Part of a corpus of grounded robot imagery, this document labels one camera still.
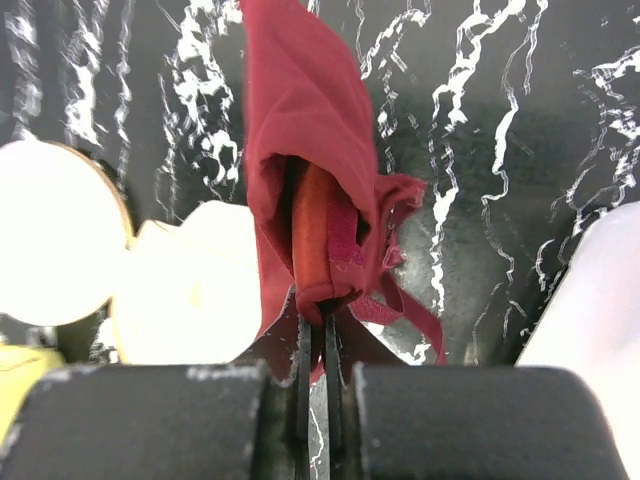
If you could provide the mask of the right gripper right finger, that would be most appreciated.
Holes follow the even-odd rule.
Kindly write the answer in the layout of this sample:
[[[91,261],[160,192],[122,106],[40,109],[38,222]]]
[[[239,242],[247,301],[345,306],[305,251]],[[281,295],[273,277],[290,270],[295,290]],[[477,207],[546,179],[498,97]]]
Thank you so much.
[[[347,313],[325,325],[334,479],[623,479],[595,395],[553,368],[410,366]]]

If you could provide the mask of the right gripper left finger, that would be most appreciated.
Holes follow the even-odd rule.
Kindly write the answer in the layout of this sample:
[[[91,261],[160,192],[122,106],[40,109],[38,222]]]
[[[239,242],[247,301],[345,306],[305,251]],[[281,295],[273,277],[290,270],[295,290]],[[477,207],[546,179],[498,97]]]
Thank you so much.
[[[235,361],[68,365],[30,389],[5,479],[306,479],[310,326],[288,297]]]

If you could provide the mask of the beige mesh laundry bag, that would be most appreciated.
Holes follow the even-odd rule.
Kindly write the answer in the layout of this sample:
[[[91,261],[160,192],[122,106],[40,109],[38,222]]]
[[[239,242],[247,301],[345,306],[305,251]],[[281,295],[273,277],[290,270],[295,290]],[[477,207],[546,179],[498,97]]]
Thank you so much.
[[[217,200],[179,225],[134,228],[117,188],[78,151],[39,140],[1,149],[1,310],[43,327],[107,307],[130,364],[225,363],[257,337],[250,210]]]

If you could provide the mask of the dark red bra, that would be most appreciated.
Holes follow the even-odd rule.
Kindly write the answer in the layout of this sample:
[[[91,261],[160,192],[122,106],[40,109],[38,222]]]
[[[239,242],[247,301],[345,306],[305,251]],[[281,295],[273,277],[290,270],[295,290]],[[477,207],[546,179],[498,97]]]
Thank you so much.
[[[330,315],[408,320],[446,361],[439,319],[401,289],[397,230],[425,184],[382,175],[373,111],[343,40],[297,1],[244,1],[244,168],[254,218],[262,319],[288,303],[320,327]]]

